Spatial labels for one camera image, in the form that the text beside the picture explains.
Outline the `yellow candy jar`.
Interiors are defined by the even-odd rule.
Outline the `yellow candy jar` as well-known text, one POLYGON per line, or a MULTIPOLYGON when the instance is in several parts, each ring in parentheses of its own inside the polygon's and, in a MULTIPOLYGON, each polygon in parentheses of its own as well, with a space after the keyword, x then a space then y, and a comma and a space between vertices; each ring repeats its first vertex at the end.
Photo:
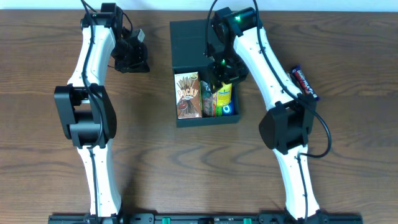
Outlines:
POLYGON ((232 84, 222 83, 222 87, 216 92, 216 105, 226 106, 231 102, 232 84))

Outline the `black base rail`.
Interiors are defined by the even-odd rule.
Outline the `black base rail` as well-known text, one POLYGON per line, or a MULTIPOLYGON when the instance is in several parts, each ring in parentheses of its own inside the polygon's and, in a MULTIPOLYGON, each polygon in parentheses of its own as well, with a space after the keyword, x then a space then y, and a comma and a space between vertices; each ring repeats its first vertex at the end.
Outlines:
POLYGON ((154 215, 136 213, 107 218, 93 215, 51 215, 48 224, 109 223, 109 224, 363 224, 359 215, 327 214, 317 212, 307 219, 294 219, 286 213, 260 213, 258 215, 154 215))

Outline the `black gift box with lid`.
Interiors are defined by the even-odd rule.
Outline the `black gift box with lid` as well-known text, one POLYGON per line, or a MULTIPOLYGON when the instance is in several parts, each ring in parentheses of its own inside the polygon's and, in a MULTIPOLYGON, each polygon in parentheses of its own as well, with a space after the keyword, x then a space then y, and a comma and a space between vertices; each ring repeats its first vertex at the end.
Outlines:
MULTIPOLYGON (((205 57, 206 20, 170 22, 173 74, 198 72, 203 81, 210 81, 208 65, 212 62, 205 57)), ((232 88, 234 114, 220 117, 176 119, 178 128, 237 123, 240 119, 238 88, 232 88)))

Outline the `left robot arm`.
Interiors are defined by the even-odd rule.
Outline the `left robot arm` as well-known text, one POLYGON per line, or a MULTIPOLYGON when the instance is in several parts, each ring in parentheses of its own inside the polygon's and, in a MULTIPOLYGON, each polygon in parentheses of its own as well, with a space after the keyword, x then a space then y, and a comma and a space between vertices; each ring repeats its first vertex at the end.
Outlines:
POLYGON ((54 100, 64 135, 76 147, 90 191, 87 215, 49 217, 50 223, 125 223, 122 198, 114 177, 112 146, 117 117, 105 88, 109 60, 120 73, 148 73, 145 34, 126 28, 127 14, 113 2, 99 11, 82 2, 83 43, 76 68, 64 86, 56 86, 54 100))

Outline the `blue Oreo pack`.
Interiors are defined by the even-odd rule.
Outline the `blue Oreo pack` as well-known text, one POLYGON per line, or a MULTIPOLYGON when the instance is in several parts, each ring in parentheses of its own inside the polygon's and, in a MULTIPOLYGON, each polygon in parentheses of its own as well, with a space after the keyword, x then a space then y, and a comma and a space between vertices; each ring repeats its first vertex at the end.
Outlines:
POLYGON ((229 104, 227 104, 226 106, 223 106, 221 108, 221 111, 222 111, 222 115, 223 116, 234 115, 234 103, 233 103, 233 101, 230 101, 229 104))

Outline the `green candy bar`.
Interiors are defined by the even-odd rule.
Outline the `green candy bar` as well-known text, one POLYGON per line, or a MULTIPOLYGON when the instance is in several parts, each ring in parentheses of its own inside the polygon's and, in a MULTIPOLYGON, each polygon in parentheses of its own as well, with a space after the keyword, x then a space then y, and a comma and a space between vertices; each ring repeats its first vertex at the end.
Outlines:
POLYGON ((297 85, 297 81, 296 81, 295 77, 290 72, 286 72, 286 74, 289 76, 289 78, 292 81, 292 83, 294 85, 297 85))

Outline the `purple Dairy Milk bar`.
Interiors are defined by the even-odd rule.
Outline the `purple Dairy Milk bar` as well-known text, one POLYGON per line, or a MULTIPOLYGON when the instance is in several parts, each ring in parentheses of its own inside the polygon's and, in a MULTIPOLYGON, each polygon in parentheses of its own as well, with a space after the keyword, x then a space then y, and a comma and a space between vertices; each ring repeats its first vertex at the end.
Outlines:
POLYGON ((315 93, 315 90, 309 84, 307 78, 305 77, 300 65, 297 65, 291 70, 292 76, 295 78, 295 81, 298 83, 299 87, 306 95, 312 95, 316 101, 320 98, 315 93))

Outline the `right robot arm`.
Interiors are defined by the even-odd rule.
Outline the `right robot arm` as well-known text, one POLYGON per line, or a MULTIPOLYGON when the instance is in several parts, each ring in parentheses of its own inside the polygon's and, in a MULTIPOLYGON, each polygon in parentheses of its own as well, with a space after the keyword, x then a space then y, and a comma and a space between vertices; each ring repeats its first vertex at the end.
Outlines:
POLYGON ((205 29, 213 29, 223 44, 215 50, 206 41, 205 55, 213 58, 211 89, 238 84, 252 75, 266 106, 259 123, 264 144, 279 163, 285 187, 286 217, 294 223, 319 223, 320 206, 308 170, 308 137, 312 132, 316 99, 304 93, 286 74, 271 45, 259 13, 249 7, 233 12, 225 7, 210 11, 205 29))

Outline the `brown Pocky box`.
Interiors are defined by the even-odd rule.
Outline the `brown Pocky box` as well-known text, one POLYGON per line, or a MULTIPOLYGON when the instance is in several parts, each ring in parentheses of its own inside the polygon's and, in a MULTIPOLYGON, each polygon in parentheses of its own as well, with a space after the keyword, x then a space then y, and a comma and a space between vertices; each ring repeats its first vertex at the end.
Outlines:
POLYGON ((178 119, 202 118, 201 87, 198 72, 175 74, 178 119))

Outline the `green clear snack bag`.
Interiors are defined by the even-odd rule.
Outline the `green clear snack bag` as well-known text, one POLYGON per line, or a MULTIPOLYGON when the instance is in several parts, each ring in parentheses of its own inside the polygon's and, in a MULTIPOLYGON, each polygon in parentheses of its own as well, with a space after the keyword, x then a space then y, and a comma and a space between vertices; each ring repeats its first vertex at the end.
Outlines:
POLYGON ((201 101, 202 101, 202 114, 204 117, 219 117, 222 116, 222 107, 216 106, 214 97, 210 90, 210 85, 201 81, 201 101))

